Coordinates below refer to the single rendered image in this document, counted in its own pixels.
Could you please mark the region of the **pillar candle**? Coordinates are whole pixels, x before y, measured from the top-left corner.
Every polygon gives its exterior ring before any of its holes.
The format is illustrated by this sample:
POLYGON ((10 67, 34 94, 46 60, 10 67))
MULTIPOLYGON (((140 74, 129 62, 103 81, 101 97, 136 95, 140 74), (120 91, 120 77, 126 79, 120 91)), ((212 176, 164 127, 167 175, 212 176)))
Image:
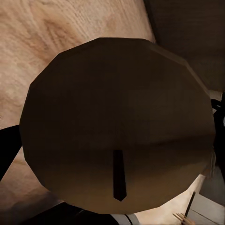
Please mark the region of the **pillar candle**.
POLYGON ((142 38, 96 38, 30 83, 19 131, 46 189, 98 214, 158 208, 208 165, 210 92, 189 63, 142 38))

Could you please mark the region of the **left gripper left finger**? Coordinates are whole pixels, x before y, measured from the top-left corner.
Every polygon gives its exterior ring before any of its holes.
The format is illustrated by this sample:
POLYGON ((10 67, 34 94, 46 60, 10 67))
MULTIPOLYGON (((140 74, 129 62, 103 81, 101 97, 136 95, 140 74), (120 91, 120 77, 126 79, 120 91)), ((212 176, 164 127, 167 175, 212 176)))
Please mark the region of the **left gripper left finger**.
POLYGON ((0 130, 0 181, 21 147, 19 125, 0 130))

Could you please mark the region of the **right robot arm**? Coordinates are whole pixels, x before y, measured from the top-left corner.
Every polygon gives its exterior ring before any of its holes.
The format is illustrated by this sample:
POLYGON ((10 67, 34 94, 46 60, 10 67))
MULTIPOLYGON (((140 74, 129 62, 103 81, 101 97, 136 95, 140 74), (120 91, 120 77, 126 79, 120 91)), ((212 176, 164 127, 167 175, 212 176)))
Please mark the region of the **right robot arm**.
MULTIPOLYGON (((217 100, 211 100, 212 108, 216 110, 213 113, 214 122, 217 125, 225 126, 225 104, 217 100)), ((225 161, 220 157, 217 150, 213 148, 216 154, 217 162, 216 165, 221 169, 224 181, 225 181, 225 161)))

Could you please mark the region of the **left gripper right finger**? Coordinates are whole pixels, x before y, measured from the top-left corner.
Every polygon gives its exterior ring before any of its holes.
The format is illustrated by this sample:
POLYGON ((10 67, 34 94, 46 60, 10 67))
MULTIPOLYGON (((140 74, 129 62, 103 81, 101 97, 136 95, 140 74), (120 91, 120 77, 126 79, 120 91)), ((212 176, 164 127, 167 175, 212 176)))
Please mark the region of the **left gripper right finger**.
POLYGON ((220 157, 225 161, 225 126, 215 124, 216 136, 213 143, 220 157))

